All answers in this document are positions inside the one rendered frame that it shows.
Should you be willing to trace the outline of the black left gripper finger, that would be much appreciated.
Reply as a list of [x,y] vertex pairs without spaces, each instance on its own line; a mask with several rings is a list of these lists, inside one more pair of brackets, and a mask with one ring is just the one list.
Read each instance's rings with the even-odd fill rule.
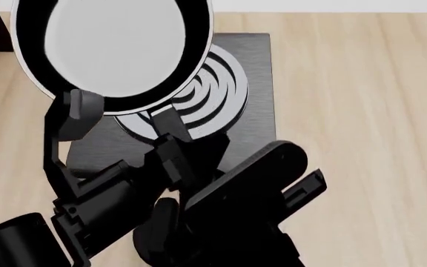
[[57,95],[44,117],[43,169],[59,198],[82,194],[78,179],[59,159],[59,143],[85,137],[103,117],[104,104],[101,95],[73,89]]
[[168,175],[170,191],[184,191],[195,184],[195,175],[186,153],[191,135],[180,115],[172,106],[150,113],[159,137],[154,142],[156,155]]

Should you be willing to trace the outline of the grey spiral burner coil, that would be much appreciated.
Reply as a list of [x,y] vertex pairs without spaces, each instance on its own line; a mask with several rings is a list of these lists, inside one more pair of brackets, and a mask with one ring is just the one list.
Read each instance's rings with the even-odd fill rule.
[[248,79],[237,59],[212,45],[204,64],[177,95],[147,111],[116,116],[117,124],[140,142],[159,137],[152,115],[173,108],[191,139],[226,132],[241,117],[248,102]]

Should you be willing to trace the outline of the dark grey stove block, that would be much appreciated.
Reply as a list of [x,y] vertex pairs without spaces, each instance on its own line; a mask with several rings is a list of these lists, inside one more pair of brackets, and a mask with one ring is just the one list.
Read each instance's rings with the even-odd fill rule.
[[[237,122],[223,132],[230,144],[219,164],[229,171],[276,138],[271,42],[266,33],[218,33],[213,44],[233,55],[248,79],[248,102]],[[101,119],[83,139],[71,144],[67,166],[77,177],[86,178],[124,160],[142,166],[151,143],[140,142],[126,133],[115,116]]]

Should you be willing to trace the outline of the black frying pan grey inside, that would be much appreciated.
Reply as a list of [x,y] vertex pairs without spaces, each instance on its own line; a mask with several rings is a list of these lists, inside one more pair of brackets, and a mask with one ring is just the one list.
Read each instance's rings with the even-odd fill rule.
[[212,0],[13,0],[10,35],[45,95],[101,95],[106,115],[146,111],[193,80],[212,45]]

